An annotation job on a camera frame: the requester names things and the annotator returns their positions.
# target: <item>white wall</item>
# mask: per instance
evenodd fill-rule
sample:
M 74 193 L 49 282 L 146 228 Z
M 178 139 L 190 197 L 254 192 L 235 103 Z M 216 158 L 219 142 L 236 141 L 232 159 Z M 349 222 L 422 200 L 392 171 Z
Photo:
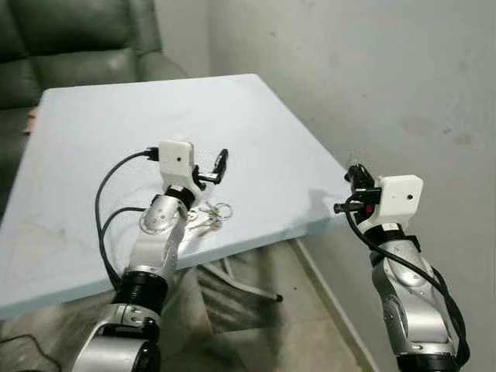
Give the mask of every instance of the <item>white wall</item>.
M 210 75 L 207 0 L 155 0 L 162 51 L 190 78 Z
M 213 74 L 259 74 L 345 164 L 425 180 L 410 231 L 463 309 L 472 359 L 495 370 L 494 0 L 211 0 Z M 383 372 L 396 369 L 351 234 L 305 244 Z

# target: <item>floor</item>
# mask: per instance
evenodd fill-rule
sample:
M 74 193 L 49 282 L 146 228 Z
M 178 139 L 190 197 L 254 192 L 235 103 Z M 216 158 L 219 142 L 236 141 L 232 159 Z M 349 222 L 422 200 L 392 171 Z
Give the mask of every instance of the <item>floor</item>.
M 361 371 L 289 242 L 229 262 L 236 279 L 276 291 L 283 302 L 238 291 L 201 267 L 183 270 L 162 316 L 161 370 Z M 34 334 L 69 371 L 111 298 L 108 292 L 8 320 L 0 336 Z M 0 345 L 0 371 L 35 368 L 56 370 L 31 340 Z

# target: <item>green leather sofa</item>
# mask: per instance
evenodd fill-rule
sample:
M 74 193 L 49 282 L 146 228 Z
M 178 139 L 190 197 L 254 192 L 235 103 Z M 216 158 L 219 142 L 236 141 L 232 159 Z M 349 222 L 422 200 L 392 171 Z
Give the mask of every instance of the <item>green leather sofa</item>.
M 0 0 L 0 220 L 44 89 L 184 77 L 153 0 Z

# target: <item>table top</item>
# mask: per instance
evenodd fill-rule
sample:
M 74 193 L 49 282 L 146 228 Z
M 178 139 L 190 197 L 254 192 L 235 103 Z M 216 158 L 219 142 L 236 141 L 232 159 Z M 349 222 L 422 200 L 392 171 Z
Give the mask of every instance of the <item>table top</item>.
M 161 140 L 195 145 L 209 171 L 229 149 L 223 182 L 205 200 L 229 203 L 218 231 L 190 237 L 190 267 L 323 228 L 349 193 L 344 169 L 254 74 L 45 91 L 0 227 L 0 319 L 109 289 L 98 252 L 94 200 L 106 172 Z M 102 217 L 150 204 L 158 163 L 131 160 L 102 193 Z M 112 223 L 107 250 L 124 268 L 139 213 Z

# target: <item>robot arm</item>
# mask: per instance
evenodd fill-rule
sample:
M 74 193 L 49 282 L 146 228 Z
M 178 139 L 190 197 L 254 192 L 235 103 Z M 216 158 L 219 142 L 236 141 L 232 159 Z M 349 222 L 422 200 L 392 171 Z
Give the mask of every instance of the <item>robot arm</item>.
M 207 175 L 194 164 L 193 145 L 162 142 L 158 148 L 164 194 L 156 195 L 139 220 L 133 247 L 112 303 L 91 331 L 73 372 L 154 372 L 160 369 L 156 344 L 160 313 L 177 265 L 188 210 L 205 190 L 202 181 L 218 184 L 226 171 L 224 149 Z
M 352 165 L 345 179 L 353 194 L 334 209 L 346 213 L 352 230 L 372 250 L 372 279 L 399 369 L 457 372 L 470 357 L 460 310 L 439 272 L 422 257 L 417 238 L 404 233 L 419 206 L 422 180 L 408 175 L 376 182 L 361 164 Z M 450 320 L 459 337 L 457 354 Z

